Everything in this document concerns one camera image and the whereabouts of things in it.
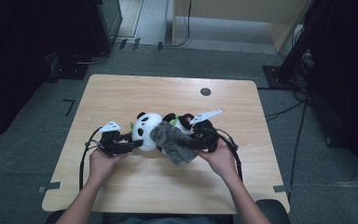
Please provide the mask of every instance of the gray fluffy fabric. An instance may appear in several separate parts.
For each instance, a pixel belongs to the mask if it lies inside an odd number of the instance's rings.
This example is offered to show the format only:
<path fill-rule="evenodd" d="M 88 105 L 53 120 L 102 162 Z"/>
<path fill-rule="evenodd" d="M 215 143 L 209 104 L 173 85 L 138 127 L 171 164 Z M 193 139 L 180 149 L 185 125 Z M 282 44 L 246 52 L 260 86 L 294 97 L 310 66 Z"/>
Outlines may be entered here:
<path fill-rule="evenodd" d="M 175 165 L 179 165 L 183 161 L 190 163 L 197 157 L 194 150 L 178 144 L 190 141 L 192 138 L 182 133 L 180 129 L 173 127 L 167 121 L 162 121 L 154 128 L 150 133 L 150 138 L 158 147 L 162 148 L 162 151 L 167 154 L 168 158 L 175 163 Z"/>

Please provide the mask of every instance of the panda face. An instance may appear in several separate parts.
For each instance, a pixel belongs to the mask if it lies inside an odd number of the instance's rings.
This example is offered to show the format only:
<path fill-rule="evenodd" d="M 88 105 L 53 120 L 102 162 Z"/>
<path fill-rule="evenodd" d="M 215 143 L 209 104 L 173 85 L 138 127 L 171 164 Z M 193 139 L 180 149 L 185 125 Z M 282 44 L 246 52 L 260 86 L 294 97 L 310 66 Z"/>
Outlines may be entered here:
<path fill-rule="evenodd" d="M 132 129 L 132 141 L 144 140 L 139 149 L 151 151 L 157 148 L 156 143 L 150 139 L 150 133 L 161 122 L 162 116 L 154 113 L 143 114 L 136 120 Z"/>

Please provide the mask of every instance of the person's left hand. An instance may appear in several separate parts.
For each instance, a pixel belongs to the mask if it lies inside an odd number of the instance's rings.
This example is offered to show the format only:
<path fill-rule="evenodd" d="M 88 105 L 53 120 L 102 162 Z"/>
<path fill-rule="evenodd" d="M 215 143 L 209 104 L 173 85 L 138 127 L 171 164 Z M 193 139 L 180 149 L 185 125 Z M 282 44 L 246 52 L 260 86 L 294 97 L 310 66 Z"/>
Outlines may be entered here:
<path fill-rule="evenodd" d="M 89 180 L 88 182 L 100 187 L 104 180 L 112 174 L 112 171 L 119 161 L 123 160 L 129 153 L 118 154 L 114 157 L 109 157 L 104 154 L 99 148 L 95 149 L 89 155 Z"/>

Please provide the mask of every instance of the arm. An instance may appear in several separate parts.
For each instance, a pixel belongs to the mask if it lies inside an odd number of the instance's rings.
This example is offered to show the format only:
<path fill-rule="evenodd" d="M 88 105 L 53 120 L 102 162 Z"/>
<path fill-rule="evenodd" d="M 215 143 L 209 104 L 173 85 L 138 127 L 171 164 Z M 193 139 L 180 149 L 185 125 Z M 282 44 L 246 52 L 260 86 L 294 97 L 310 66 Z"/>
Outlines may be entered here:
<path fill-rule="evenodd" d="M 111 175 L 116 163 L 129 154 L 115 157 L 106 156 L 100 149 L 95 149 L 89 156 L 89 179 L 75 200 L 62 214 L 57 223 L 88 223 L 91 208 L 104 180 Z"/>
<path fill-rule="evenodd" d="M 270 223 L 242 184 L 235 168 L 234 157 L 222 139 L 219 139 L 218 146 L 214 152 L 209 153 L 203 150 L 197 150 L 196 152 L 210 164 L 213 171 L 220 175 L 226 183 L 240 215 L 241 222 Z"/>

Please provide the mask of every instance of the gray carpet floor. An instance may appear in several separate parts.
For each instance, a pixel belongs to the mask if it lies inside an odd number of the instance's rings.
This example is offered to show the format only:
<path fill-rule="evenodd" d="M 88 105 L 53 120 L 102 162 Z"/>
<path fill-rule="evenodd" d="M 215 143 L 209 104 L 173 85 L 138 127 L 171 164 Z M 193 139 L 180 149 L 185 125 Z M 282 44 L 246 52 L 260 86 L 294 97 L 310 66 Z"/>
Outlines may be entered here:
<path fill-rule="evenodd" d="M 49 213 L 41 206 L 44 194 L 37 190 L 51 179 L 91 75 L 246 79 L 263 88 L 268 84 L 262 65 L 283 61 L 281 55 L 240 51 L 114 47 L 105 60 L 89 67 L 84 80 L 42 84 L 0 135 L 0 223 L 44 223 L 47 219 Z M 298 103 L 292 91 L 260 90 L 259 94 L 266 115 Z M 68 116 L 70 103 L 63 99 L 76 100 Z M 300 105 L 268 122 L 286 185 L 291 182 L 303 108 Z M 358 159 L 346 148 L 325 145 L 324 130 L 311 105 L 305 107 L 292 189 L 292 223 L 358 223 Z M 100 220 L 101 214 L 94 214 L 90 223 Z"/>

